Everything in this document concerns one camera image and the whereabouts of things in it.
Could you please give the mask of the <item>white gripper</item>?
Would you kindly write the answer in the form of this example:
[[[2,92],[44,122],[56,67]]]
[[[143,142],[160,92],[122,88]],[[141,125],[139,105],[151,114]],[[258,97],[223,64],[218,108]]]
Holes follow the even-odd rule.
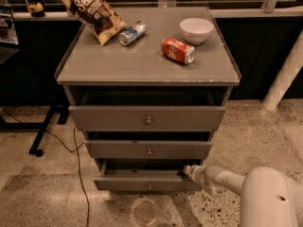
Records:
[[[221,167],[184,166],[183,172],[213,197],[222,197],[226,192],[226,188],[220,183],[219,174],[223,172]]]

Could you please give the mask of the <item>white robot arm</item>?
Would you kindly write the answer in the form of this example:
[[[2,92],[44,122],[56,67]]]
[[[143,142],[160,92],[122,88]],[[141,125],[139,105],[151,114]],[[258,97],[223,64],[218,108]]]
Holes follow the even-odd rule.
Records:
[[[303,187],[282,172],[256,167],[246,176],[219,166],[185,166],[184,172],[213,197],[241,197],[240,227],[303,227]]]

